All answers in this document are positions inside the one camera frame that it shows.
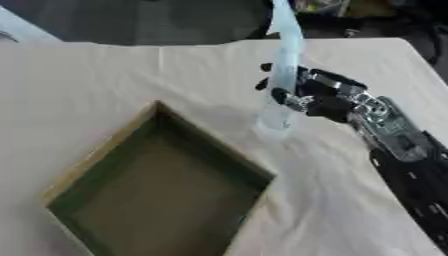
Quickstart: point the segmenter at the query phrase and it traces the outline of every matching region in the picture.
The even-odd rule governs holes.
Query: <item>clear plastic bottle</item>
[[[287,0],[274,0],[274,15],[268,33],[274,32],[280,32],[280,47],[274,59],[266,90],[266,103],[259,114],[257,126],[267,133],[281,136],[292,127],[293,113],[272,99],[271,90],[275,87],[290,92],[294,90],[303,48],[302,31]]]

